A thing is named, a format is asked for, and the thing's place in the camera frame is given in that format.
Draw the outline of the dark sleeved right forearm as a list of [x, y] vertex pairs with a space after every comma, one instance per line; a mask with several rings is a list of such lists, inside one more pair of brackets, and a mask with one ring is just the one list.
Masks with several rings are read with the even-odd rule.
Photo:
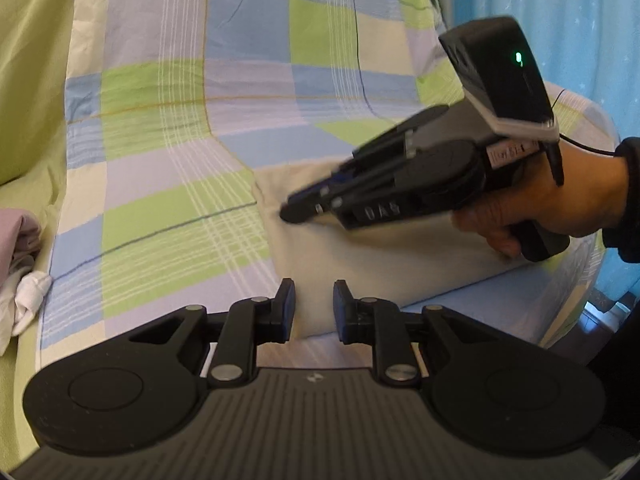
[[640, 259], [639, 139], [627, 138], [606, 164], [603, 240], [626, 263]]

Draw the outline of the person's right hand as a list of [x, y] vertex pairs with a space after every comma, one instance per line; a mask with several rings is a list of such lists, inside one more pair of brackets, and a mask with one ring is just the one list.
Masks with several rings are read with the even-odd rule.
[[455, 211], [452, 223], [462, 232], [484, 237], [492, 249], [509, 258], [521, 253], [510, 226], [525, 220], [571, 237], [604, 229], [605, 171], [613, 157], [591, 154], [565, 142], [561, 153], [563, 185], [555, 184], [544, 155], [533, 157], [516, 183]]

